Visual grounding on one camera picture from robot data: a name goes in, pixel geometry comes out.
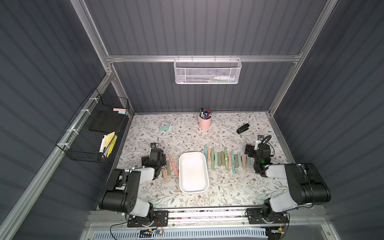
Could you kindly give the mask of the pink fruit knife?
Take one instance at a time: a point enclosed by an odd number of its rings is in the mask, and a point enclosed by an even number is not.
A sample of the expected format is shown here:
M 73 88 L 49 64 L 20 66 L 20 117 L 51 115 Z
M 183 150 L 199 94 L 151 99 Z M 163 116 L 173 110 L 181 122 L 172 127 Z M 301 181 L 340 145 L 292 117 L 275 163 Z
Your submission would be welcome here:
M 173 157 L 171 155 L 168 155 L 169 159 L 170 159 L 170 163 L 171 163 L 171 166 L 172 166 L 172 169 L 175 173 L 175 176 L 178 178 L 179 177 L 179 172 L 178 172 L 178 169 L 176 167 L 176 164 L 175 164 L 175 161 L 173 159 Z

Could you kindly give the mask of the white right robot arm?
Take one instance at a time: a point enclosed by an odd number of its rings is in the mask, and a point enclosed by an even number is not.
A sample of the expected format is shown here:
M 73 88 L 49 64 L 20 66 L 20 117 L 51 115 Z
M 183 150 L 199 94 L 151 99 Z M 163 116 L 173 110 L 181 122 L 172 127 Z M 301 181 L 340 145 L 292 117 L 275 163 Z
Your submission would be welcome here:
M 271 222 L 279 215 L 298 208 L 311 208 L 331 200 L 331 191 L 314 164 L 272 164 L 271 146 L 246 145 L 245 155 L 254 159 L 256 174 L 264 178 L 282 179 L 288 191 L 264 201 L 261 216 Z

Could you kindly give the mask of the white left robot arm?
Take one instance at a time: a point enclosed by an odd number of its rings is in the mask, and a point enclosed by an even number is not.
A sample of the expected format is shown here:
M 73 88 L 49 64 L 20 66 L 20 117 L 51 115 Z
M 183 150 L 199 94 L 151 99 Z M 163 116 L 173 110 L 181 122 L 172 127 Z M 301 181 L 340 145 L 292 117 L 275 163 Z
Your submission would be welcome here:
M 149 156 L 142 158 L 142 167 L 112 170 L 99 200 L 99 208 L 151 222 L 154 218 L 154 207 L 138 197 L 139 186 L 155 180 L 165 165 L 164 151 L 153 148 Z

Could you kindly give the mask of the peach sheathed fruit knife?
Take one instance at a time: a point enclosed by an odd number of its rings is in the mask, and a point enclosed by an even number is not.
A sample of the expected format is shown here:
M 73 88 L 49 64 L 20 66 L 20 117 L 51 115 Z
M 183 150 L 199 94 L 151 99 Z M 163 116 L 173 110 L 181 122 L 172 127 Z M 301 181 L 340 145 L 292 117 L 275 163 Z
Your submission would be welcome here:
M 164 180 L 165 182 L 167 182 L 167 181 L 168 181 L 167 170 L 166 170 L 165 168 L 162 168 L 161 171 L 162 171 L 162 175 L 163 175 L 163 180 Z

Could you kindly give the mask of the mint folding fruit knife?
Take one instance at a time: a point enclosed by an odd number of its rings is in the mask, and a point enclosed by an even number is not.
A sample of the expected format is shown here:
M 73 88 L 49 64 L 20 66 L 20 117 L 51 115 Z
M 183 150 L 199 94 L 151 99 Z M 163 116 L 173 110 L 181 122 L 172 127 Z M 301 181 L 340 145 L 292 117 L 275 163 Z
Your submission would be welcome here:
M 251 167 L 251 158 L 249 156 L 247 156 L 247 167 Z

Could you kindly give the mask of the light green fruit knife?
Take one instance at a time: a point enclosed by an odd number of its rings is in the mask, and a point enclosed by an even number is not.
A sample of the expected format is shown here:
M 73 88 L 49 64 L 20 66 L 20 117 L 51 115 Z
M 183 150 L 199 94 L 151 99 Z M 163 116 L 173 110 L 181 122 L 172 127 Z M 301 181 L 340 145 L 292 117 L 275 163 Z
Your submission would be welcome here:
M 228 157 L 228 148 L 224 147 L 224 158 L 225 158 L 225 168 L 227 172 L 229 171 L 229 157 Z

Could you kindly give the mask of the olive folding fruit knife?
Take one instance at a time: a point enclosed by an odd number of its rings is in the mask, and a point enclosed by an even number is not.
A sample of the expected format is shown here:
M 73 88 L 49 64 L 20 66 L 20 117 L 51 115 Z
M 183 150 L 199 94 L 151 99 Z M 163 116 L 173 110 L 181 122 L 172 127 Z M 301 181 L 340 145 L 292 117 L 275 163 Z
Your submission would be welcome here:
M 222 158 L 221 158 L 221 153 L 218 153 L 218 166 L 221 167 L 222 166 Z

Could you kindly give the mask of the teal sheathed fruit knife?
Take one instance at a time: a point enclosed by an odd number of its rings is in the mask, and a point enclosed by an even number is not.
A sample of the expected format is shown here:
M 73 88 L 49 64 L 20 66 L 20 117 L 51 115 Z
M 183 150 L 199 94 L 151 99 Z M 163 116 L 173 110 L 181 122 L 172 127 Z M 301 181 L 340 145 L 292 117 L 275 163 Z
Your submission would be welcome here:
M 242 161 L 242 155 L 241 154 L 238 154 L 238 162 L 239 162 L 239 167 L 242 168 L 243 167 L 243 161 Z

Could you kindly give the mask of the teal ceramic sheathed knife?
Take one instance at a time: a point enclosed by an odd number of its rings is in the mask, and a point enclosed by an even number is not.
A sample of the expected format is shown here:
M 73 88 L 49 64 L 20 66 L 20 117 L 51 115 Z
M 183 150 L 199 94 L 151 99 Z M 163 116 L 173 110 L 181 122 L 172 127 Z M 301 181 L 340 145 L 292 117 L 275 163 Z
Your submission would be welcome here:
M 236 171 L 236 159 L 235 159 L 235 153 L 233 150 L 231 151 L 231 160 L 232 160 L 232 172 L 233 172 L 233 174 L 236 174 L 237 173 L 237 171 Z

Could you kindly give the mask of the peach folding fruit knife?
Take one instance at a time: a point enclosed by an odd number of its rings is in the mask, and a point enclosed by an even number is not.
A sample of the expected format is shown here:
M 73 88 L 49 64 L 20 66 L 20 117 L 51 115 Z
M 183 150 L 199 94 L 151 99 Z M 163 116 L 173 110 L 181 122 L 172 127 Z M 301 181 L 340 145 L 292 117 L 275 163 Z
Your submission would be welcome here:
M 229 168 L 232 168 L 232 156 L 231 154 L 228 154 L 228 163 L 229 163 Z

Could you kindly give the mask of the orange fruit knife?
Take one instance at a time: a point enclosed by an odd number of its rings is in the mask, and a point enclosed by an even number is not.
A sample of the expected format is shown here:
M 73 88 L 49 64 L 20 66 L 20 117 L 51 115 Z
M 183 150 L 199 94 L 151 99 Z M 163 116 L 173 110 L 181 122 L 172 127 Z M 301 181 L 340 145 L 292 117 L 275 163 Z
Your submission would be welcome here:
M 211 162 L 211 148 L 208 148 L 208 163 L 210 163 Z

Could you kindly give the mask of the light blue folding knife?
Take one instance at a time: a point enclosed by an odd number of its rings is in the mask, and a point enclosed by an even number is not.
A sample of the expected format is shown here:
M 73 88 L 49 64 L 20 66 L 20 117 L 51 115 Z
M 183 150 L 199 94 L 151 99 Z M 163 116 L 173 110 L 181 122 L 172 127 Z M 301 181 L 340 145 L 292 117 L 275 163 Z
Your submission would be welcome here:
M 218 166 L 218 153 L 217 152 L 214 153 L 214 163 L 215 163 L 215 166 Z

